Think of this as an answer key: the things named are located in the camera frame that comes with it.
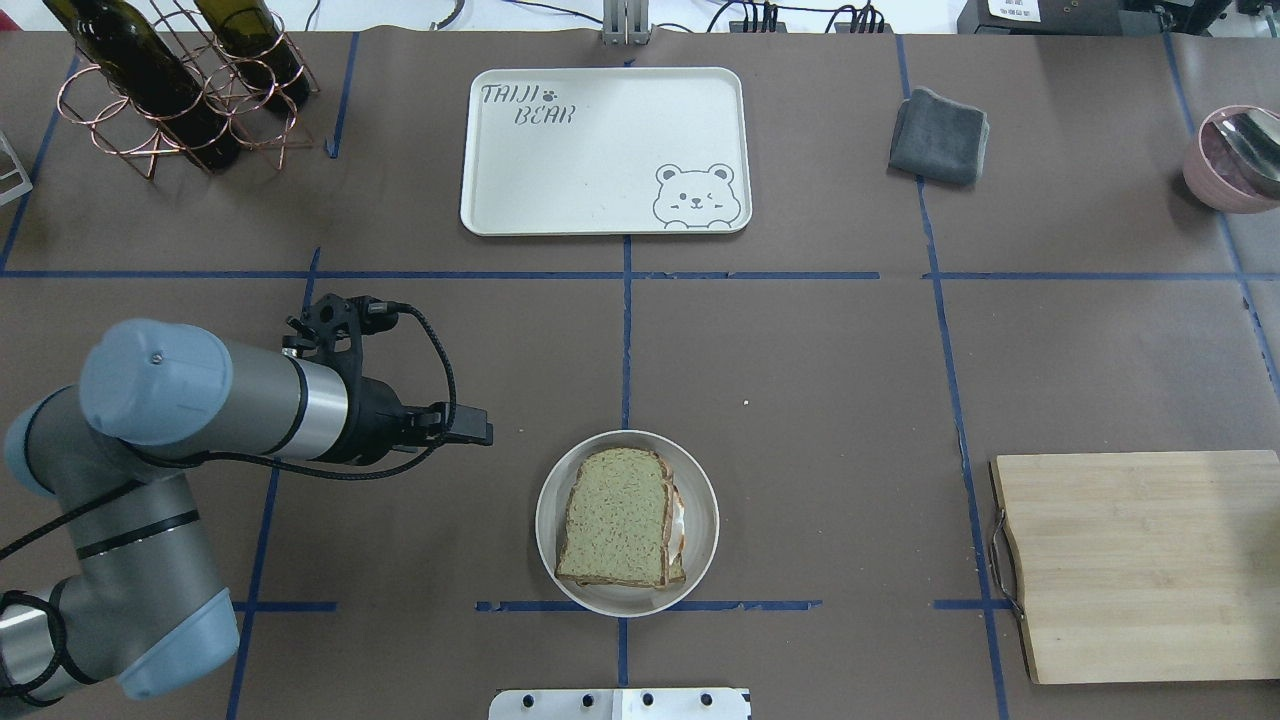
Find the gray cloth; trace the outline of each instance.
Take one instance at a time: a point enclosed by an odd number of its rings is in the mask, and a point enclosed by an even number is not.
[[[987,154],[987,113],[916,87],[897,108],[890,167],[931,179],[973,184]]]

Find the wine bottle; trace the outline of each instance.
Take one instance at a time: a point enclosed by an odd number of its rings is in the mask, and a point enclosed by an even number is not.
[[[274,79],[294,108],[301,109],[306,104],[311,96],[311,82],[293,49],[280,38],[280,29],[262,0],[196,0],[196,6],[229,54],[262,63],[237,65],[250,90],[265,95]],[[266,108],[282,115],[289,110],[279,96],[268,100]]]
[[[142,13],[123,0],[45,0],[76,45],[143,113],[168,118],[161,132],[196,165],[219,170],[239,155],[225,117]]]

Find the pink bowl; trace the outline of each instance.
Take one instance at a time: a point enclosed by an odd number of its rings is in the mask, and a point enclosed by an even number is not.
[[[1199,197],[1201,202],[1215,210],[1252,214],[1280,208],[1280,200],[1258,195],[1249,187],[1248,181],[1239,174],[1231,161],[1231,149],[1213,127],[1213,120],[1249,109],[1253,109],[1253,105],[1228,105],[1213,110],[1204,118],[1196,131],[1196,137],[1187,146],[1187,155],[1183,158],[1183,178],[1187,179],[1187,187]],[[1262,111],[1275,115],[1271,110],[1262,109]]]

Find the metal handle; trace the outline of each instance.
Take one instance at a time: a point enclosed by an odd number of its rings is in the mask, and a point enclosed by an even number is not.
[[[1018,619],[1023,620],[1027,618],[1027,612],[1023,606],[1018,602],[1018,587],[1015,585],[1012,592],[1005,587],[1005,579],[1000,573],[1000,538],[1005,538],[1005,544],[1009,544],[1009,533],[1005,530],[1005,509],[1000,509],[1000,515],[996,518],[996,528],[991,532],[991,543],[987,546],[987,566],[991,568],[991,577],[996,580],[996,587],[1005,596],[1005,600],[1014,606],[1014,611],[1018,612]]]

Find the white metal plate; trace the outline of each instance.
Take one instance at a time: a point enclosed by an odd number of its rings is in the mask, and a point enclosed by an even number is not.
[[[750,697],[744,688],[503,691],[489,720],[750,720]]]
[[[483,236],[739,231],[751,219],[742,83],[724,68],[480,73],[461,215]]]

